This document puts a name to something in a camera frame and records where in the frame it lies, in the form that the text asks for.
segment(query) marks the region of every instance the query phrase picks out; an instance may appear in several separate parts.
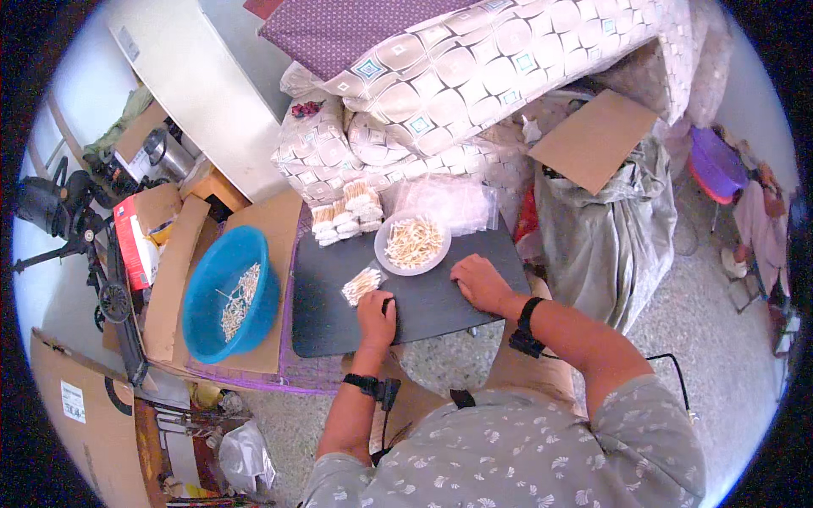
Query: terrazzo floor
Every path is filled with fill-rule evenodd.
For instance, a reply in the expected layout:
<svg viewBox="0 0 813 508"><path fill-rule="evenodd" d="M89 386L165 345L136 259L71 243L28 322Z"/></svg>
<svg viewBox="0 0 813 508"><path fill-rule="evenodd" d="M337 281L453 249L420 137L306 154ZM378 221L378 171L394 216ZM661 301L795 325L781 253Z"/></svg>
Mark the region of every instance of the terrazzo floor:
<svg viewBox="0 0 813 508"><path fill-rule="evenodd" d="M716 506L771 422L782 367L771 352L767 304L757 301L737 315L728 296L720 247L735 238L730 208L721 210L715 235L710 235L714 205L688 181L680 191L678 210L676 251L688 252L695 244L689 220L697 226L697 251L689 257L676 255L628 337L645 356L677 356L692 410L700 417L695 428L706 454L707 497L701 506ZM437 393L476 389L485 381L501 335L502 322L497 322L479 327L476 336L458 332L413 343L405 348L402 365L414 380ZM660 359L653 366L681 397L672 362ZM576 371L573 377L577 398L583 400L584 381ZM296 506L332 398L261 392L242 396L278 471L274 496L280 506Z"/></svg>

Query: shoe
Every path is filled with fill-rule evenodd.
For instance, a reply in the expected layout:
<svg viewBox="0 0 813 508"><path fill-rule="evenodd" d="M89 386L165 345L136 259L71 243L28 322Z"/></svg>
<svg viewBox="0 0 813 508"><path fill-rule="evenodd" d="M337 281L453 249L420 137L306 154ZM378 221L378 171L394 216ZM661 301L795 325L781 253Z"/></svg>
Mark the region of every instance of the shoe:
<svg viewBox="0 0 813 508"><path fill-rule="evenodd" d="M732 279L741 279L748 274L748 265L745 261L737 263L734 261L734 252L731 249L720 251L720 260L723 262L723 271Z"/></svg>

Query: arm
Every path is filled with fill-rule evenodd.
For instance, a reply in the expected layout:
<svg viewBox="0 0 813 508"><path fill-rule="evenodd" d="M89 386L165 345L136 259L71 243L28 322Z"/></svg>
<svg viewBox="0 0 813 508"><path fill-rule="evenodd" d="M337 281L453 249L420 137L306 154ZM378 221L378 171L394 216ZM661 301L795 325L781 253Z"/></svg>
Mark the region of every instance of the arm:
<svg viewBox="0 0 813 508"><path fill-rule="evenodd" d="M373 291L359 301L361 344L353 357L351 374L378 377L390 343L395 338L395 300L387 305L386 315L381 305L392 293ZM342 383L324 425L324 433L316 449L316 460L322 455L340 452L356 457L370 466L370 431L376 402L351 384Z"/></svg>
<svg viewBox="0 0 813 508"><path fill-rule="evenodd" d="M471 255L452 268L451 279L473 306L516 322L530 295L515 293L488 259ZM531 315L533 338L585 377L587 411L593 418L604 398L627 381L652 374L652 367L626 337L552 300Z"/></svg>

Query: purple mesh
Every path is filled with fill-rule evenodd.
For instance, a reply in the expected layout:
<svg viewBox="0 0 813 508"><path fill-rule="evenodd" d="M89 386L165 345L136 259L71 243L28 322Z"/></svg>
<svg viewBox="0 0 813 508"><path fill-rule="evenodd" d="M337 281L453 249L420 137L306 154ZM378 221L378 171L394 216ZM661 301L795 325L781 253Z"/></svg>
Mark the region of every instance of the purple mesh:
<svg viewBox="0 0 813 508"><path fill-rule="evenodd" d="M293 323L293 262L299 239L311 230L311 213L305 204L299 212L297 238L293 243L288 285L285 288L282 307L282 334L280 337L280 374L262 374L240 371L217 365L196 362L191 357L186 369L196 376L213 381L233 384L247 389L267 392L307 393L312 395L335 395L341 384L341 356L323 358L300 358L293 351L291 327Z"/></svg>
<svg viewBox="0 0 813 508"><path fill-rule="evenodd" d="M320 79L329 80L387 37L475 2L285 0L258 34Z"/></svg>

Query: gray patterned shirt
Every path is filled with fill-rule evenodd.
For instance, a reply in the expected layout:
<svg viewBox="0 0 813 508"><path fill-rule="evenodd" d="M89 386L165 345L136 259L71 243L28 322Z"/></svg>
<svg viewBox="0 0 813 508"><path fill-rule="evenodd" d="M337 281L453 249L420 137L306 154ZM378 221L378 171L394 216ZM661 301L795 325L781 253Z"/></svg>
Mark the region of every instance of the gray patterned shirt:
<svg viewBox="0 0 813 508"><path fill-rule="evenodd" d="M593 422L548 398L474 398L475 407L430 413L378 468L324 455L304 506L688 508L705 495L689 418L654 375L610 393Z"/></svg>

